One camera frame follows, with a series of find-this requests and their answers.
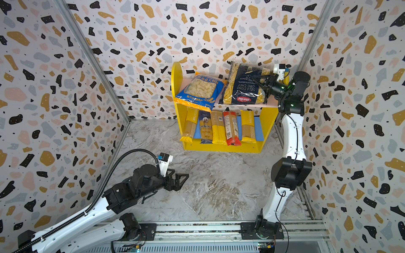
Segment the clear black penne bag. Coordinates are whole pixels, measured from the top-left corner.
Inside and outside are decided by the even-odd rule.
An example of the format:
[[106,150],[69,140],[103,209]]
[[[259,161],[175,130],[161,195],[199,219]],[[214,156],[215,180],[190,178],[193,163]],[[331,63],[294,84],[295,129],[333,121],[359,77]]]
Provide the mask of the clear black penne bag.
[[233,62],[220,103],[226,105],[265,104],[268,95],[265,95],[263,89],[254,81],[256,76],[261,75],[262,68],[264,67]]

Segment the plain yellow spaghetti pack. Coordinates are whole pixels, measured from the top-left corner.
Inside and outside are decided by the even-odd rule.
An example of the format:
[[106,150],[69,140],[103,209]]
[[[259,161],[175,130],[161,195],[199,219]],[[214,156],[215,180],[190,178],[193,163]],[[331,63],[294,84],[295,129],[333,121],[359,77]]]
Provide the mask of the plain yellow spaghetti pack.
[[211,112],[213,144],[227,145],[223,114],[220,111]]

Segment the yellow Pastatime spaghetti pack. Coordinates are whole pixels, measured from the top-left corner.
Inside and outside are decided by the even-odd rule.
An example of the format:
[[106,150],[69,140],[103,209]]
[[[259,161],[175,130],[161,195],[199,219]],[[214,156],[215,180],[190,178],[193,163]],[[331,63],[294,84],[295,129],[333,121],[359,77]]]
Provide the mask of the yellow Pastatime spaghetti pack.
[[193,138],[197,129],[199,110],[188,107],[186,121],[180,141],[185,143],[193,143]]

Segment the blue orange orecchiette bag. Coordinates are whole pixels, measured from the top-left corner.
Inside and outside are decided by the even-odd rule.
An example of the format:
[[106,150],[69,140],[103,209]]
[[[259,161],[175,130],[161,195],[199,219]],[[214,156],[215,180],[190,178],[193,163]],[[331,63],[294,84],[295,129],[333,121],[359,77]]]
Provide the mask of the blue orange orecchiette bag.
[[200,111],[211,112],[224,86],[224,80],[199,74],[174,97],[174,101]]

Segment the dark blue spaghetti pack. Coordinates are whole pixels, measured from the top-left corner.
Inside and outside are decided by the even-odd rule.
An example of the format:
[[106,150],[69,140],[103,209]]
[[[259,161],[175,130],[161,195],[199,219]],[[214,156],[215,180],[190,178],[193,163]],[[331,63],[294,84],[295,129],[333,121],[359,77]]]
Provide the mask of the dark blue spaghetti pack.
[[213,143],[213,130],[211,114],[206,111],[199,112],[199,125],[200,125],[200,137],[201,144],[212,144]]

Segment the red spaghetti pack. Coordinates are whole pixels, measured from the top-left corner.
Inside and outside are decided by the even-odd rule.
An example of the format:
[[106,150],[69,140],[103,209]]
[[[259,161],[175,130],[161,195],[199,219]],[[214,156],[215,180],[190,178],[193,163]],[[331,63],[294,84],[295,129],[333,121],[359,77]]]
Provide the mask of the red spaghetti pack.
[[223,113],[223,117],[224,117],[227,145],[228,146],[242,145],[239,139],[236,113],[231,111],[225,111]]

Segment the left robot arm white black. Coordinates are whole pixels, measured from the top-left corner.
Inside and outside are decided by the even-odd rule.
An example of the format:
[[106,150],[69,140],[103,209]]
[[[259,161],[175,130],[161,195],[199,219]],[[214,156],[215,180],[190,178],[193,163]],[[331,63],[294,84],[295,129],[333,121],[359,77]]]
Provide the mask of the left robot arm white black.
[[135,215],[125,210],[139,200],[154,196],[158,190],[178,191],[188,174],[177,174],[168,163],[156,161],[134,170],[131,177],[102,189],[94,201],[75,215],[54,226],[33,232],[27,230],[18,236],[18,253],[75,253],[88,250],[105,241],[152,237],[141,228]]

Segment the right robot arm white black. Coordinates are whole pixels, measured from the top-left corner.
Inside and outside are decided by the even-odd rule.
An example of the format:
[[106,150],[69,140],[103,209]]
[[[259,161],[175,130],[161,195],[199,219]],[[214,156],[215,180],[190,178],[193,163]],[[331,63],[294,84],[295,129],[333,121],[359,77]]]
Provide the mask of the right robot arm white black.
[[294,73],[288,85],[274,77],[268,77],[265,87],[278,102],[278,111],[283,130],[283,157],[271,170],[273,190],[270,198],[254,223],[242,223],[243,240],[277,240],[285,238],[280,215],[293,191],[302,185],[312,170],[303,145],[304,104],[303,93],[310,84],[310,75],[304,71]]

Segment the yellow shelf pink blue boards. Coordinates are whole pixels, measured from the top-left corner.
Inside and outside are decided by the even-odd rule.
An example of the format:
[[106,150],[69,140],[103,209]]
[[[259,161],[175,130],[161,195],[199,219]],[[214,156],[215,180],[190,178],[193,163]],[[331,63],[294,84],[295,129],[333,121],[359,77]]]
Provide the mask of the yellow shelf pink blue boards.
[[[194,75],[184,77],[184,71],[179,62],[175,62],[171,69],[171,91],[175,97],[187,84],[190,83]],[[255,127],[258,139],[256,143],[242,143],[241,146],[228,146],[226,144],[201,144],[199,129],[196,130],[195,138],[192,143],[183,142],[183,148],[186,151],[207,151],[207,152],[238,152],[238,153],[261,153],[265,143],[269,138],[273,125],[278,116],[277,101],[271,96],[267,104],[255,104],[247,106],[223,105],[216,103],[214,110],[235,111],[240,114],[240,110],[252,110],[255,113]]]

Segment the right aluminium corner post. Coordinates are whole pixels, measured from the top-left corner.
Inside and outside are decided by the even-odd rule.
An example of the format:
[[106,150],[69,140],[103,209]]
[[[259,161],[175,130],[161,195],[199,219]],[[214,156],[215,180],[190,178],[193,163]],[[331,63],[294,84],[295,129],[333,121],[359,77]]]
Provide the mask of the right aluminium corner post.
[[325,5],[323,6],[322,11],[319,15],[319,20],[317,21],[317,24],[314,27],[314,32],[312,33],[312,36],[296,69],[297,71],[305,71],[306,66],[309,64],[312,53],[322,34],[324,26],[335,6],[335,3],[336,3],[335,0],[325,1]]

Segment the aluminium corner post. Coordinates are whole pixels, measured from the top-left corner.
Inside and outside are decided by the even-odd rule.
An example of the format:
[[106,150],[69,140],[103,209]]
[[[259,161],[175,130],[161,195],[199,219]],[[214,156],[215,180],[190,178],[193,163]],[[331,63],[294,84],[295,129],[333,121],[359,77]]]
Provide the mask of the aluminium corner post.
[[317,21],[317,24],[314,27],[314,32],[312,33],[312,36],[296,69],[297,71],[305,71],[306,66],[309,64],[312,53],[322,34],[324,26],[335,6],[335,3],[336,3],[335,0],[325,1],[325,5],[323,6],[322,11],[319,15],[319,20]]
[[58,9],[58,11],[60,12],[62,17],[66,21],[68,27],[72,31],[73,35],[76,37],[78,44],[81,46],[81,48],[84,52],[84,55],[89,60],[97,77],[100,78],[102,84],[104,85],[106,91],[108,92],[110,99],[115,104],[117,111],[121,114],[122,118],[126,122],[126,125],[130,124],[131,119],[127,116],[124,107],[120,103],[118,96],[116,95],[113,87],[111,86],[111,84],[107,78],[107,75],[104,73],[104,71],[103,71],[102,67],[100,66],[99,62],[97,61],[91,47],[88,45],[88,43],[85,39],[85,36],[80,29],[80,26],[78,25],[77,21],[74,19],[73,14],[70,12],[70,9],[68,8],[66,1],[55,0],[54,3],[56,5],[56,8]]

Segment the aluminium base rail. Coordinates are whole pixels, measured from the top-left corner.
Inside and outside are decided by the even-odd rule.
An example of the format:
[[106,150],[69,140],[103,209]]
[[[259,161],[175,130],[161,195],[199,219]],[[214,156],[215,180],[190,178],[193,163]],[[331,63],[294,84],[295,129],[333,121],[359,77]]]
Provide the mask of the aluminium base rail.
[[320,220],[142,222],[135,239],[102,223],[71,240],[61,253],[332,253]]

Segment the left aluminium corner post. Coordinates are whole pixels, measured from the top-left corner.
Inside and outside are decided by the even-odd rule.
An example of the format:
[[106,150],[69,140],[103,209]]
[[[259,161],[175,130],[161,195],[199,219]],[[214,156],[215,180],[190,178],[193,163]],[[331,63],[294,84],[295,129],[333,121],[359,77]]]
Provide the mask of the left aluminium corner post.
[[70,9],[68,8],[66,1],[55,0],[54,3],[56,5],[56,8],[58,9],[58,11],[60,12],[62,17],[66,21],[68,27],[72,31],[73,35],[76,37],[78,44],[81,46],[81,48],[84,52],[84,55],[89,60],[97,77],[100,78],[102,84],[104,85],[106,91],[108,92],[110,99],[115,104],[117,111],[121,114],[122,118],[126,122],[126,125],[130,124],[131,119],[127,116],[124,107],[120,103],[118,96],[116,95],[113,87],[111,86],[111,84],[107,78],[107,75],[104,73],[104,71],[103,71],[102,67],[100,66],[99,62],[97,61],[91,47],[88,45],[88,43],[85,39],[85,36],[80,29],[80,26],[78,25],[77,21],[74,19],[73,14],[70,12]]

